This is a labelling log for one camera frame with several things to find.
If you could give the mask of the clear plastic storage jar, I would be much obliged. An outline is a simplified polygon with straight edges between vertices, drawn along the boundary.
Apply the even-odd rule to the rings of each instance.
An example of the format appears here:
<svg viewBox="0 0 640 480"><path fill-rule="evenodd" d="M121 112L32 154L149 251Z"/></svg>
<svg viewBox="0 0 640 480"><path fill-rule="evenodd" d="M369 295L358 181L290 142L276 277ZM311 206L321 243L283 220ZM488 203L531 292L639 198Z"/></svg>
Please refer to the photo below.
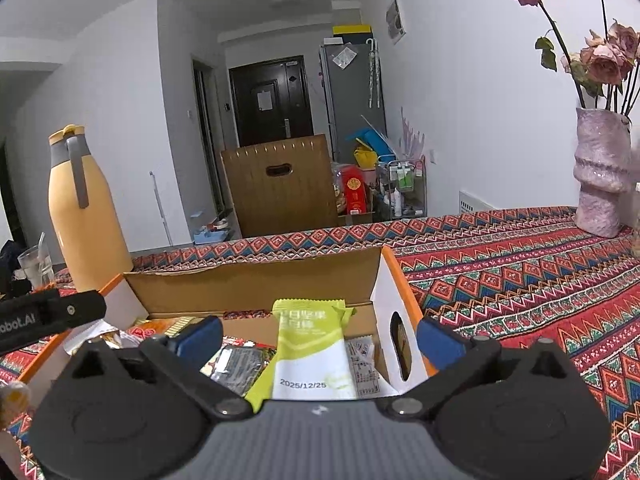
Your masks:
<svg viewBox="0 0 640 480"><path fill-rule="evenodd" d="M630 251L631 255L634 258L640 258L640 214L639 211L634 213L634 220L631 223L632 233L631 233L631 246Z"/></svg>

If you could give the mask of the dark entrance door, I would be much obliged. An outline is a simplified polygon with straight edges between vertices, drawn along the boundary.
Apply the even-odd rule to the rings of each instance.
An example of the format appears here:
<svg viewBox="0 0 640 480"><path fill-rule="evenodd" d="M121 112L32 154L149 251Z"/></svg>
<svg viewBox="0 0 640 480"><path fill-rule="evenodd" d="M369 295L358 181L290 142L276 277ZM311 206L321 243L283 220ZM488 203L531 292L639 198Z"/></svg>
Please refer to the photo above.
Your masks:
<svg viewBox="0 0 640 480"><path fill-rule="evenodd" d="M229 78L241 148L314 134L301 55L233 67Z"/></svg>

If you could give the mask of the yellow thermos jug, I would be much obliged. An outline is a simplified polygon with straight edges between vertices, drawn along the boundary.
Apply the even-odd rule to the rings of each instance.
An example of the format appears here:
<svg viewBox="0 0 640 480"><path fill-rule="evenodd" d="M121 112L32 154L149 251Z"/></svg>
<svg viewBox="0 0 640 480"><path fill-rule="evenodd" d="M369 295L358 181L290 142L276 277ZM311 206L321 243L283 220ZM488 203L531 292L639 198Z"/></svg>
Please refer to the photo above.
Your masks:
<svg viewBox="0 0 640 480"><path fill-rule="evenodd" d="M48 205L64 262L78 292L100 290L132 269L112 193L80 125L49 136Z"/></svg>

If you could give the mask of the yellow box on fridge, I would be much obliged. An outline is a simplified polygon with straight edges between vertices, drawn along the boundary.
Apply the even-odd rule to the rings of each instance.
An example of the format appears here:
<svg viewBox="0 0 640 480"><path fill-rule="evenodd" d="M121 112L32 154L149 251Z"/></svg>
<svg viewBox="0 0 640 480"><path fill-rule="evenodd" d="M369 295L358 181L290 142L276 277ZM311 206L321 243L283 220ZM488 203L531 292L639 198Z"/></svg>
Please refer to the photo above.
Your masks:
<svg viewBox="0 0 640 480"><path fill-rule="evenodd" d="M334 36L371 35L372 28L366 24L334 25L332 32Z"/></svg>

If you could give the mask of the wooden chair back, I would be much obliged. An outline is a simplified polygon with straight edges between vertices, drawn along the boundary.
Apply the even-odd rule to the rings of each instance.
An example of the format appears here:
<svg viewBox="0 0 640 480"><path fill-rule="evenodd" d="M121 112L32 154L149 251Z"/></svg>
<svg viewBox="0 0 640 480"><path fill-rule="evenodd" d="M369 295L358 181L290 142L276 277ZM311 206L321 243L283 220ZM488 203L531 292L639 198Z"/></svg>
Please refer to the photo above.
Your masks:
<svg viewBox="0 0 640 480"><path fill-rule="evenodd" d="M305 136L221 154L244 237L338 225L326 137Z"/></svg>

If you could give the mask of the green snack bar packet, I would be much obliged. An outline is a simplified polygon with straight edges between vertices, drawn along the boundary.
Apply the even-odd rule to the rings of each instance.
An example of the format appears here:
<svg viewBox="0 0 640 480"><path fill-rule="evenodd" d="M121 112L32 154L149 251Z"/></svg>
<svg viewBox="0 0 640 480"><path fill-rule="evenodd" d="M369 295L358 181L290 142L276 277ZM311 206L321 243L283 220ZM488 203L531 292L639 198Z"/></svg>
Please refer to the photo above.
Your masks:
<svg viewBox="0 0 640 480"><path fill-rule="evenodd" d="M253 410L267 400L355 400L344 338L352 308L341 299L279 299L272 314L278 320L277 348L245 395Z"/></svg>

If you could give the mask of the patterned red tablecloth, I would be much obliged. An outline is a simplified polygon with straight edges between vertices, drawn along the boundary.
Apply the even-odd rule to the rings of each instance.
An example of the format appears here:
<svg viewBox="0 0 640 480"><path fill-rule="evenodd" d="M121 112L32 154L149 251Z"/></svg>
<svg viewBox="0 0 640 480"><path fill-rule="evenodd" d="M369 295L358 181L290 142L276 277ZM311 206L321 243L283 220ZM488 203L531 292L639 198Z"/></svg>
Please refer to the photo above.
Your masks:
<svg viewBox="0 0 640 480"><path fill-rule="evenodd" d="M242 238L137 258L140 271L288 261L388 246L420 313L461 336L526 348L539 337L573 359L611 423L601 479L639 474L639 263L631 232L575 226L568 207L342 226Z"/></svg>

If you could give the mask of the orange red snack packet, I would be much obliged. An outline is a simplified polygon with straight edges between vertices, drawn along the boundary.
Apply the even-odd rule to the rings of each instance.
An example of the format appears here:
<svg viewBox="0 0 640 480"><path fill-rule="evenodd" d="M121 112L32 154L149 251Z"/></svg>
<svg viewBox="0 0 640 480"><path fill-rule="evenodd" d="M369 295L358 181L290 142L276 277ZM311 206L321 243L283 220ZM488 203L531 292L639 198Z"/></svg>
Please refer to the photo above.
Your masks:
<svg viewBox="0 0 640 480"><path fill-rule="evenodd" d="M186 327L200 322L197 316L177 316L176 318L138 318L134 325L126 329L126 333L142 341L155 335L178 335Z"/></svg>

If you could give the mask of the wall electrical panel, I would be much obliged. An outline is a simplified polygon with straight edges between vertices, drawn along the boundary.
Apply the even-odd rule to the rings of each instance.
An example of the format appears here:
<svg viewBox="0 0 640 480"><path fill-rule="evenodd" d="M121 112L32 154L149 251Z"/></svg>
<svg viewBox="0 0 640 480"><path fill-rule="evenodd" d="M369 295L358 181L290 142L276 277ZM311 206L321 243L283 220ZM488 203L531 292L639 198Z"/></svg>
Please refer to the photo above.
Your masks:
<svg viewBox="0 0 640 480"><path fill-rule="evenodd" d="M405 21L402 18L401 5L399 0L392 0L388 6L386 13L387 33L390 41L397 44L399 40L406 34Z"/></svg>

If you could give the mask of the glass cup with drink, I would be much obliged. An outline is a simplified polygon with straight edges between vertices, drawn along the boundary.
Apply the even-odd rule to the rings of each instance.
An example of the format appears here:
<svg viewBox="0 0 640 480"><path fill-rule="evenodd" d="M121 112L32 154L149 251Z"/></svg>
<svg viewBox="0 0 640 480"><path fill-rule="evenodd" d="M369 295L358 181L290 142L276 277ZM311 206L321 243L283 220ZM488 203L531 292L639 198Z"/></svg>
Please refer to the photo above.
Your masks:
<svg viewBox="0 0 640 480"><path fill-rule="evenodd" d="M46 243L45 232L40 234L38 243L35 246L26 249L17 257L17 261L33 290L55 286L53 264Z"/></svg>

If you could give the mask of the red cardboard snack box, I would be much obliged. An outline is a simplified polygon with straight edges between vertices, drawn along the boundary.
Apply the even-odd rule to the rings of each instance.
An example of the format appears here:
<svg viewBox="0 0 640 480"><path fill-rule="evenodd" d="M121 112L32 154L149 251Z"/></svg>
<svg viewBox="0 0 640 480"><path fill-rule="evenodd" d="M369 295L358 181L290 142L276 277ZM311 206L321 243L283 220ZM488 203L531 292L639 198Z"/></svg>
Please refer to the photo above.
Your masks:
<svg viewBox="0 0 640 480"><path fill-rule="evenodd" d="M390 248L263 263L229 263L184 273L126 273L101 290L106 315L54 337L21 377L42 401L70 357L87 340L122 332L138 318L213 315L224 336L276 350L279 299L345 301L344 329L357 399L405 393L434 375L416 341L420 309Z"/></svg>

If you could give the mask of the white blue biscuit packet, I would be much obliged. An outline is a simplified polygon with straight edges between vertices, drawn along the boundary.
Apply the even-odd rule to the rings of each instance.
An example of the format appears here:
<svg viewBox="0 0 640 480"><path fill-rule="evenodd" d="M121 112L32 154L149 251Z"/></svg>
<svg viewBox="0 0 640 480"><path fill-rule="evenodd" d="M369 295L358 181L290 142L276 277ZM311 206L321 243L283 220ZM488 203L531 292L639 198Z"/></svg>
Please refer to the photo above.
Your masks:
<svg viewBox="0 0 640 480"><path fill-rule="evenodd" d="M276 350L265 344L224 336L220 349L201 373L239 396L245 396L272 360Z"/></svg>

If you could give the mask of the grey refrigerator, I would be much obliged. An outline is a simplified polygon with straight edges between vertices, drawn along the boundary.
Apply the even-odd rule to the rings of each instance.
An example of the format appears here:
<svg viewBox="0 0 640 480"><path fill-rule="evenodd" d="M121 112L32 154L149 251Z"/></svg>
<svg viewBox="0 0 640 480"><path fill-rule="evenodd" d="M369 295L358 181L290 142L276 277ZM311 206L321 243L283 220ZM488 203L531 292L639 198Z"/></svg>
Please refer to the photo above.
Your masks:
<svg viewBox="0 0 640 480"><path fill-rule="evenodd" d="M362 129L386 135L382 84L371 68L371 48L367 44L322 44L320 70L326 117L328 118L334 162L355 161L355 134Z"/></svg>

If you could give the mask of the dried pink roses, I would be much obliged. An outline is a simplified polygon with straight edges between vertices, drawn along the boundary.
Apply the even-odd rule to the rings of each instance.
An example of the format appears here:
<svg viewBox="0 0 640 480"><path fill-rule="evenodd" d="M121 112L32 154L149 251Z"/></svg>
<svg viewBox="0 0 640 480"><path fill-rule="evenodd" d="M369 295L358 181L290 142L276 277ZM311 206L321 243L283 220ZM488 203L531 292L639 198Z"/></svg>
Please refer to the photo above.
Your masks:
<svg viewBox="0 0 640 480"><path fill-rule="evenodd" d="M535 41L540 65L567 74L581 108L626 118L639 101L639 11L622 0L512 0L538 10L547 31Z"/></svg>

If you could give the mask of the pink textured vase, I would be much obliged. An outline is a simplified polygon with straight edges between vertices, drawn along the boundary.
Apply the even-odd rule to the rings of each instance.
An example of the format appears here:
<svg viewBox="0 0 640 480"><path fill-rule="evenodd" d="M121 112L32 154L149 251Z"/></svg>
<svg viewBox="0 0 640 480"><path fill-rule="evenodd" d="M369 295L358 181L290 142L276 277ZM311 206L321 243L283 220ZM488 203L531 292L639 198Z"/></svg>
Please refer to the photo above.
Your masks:
<svg viewBox="0 0 640 480"><path fill-rule="evenodd" d="M576 226L598 237L616 237L622 228L618 202L631 190L636 173L631 121L602 108L578 108L576 115Z"/></svg>

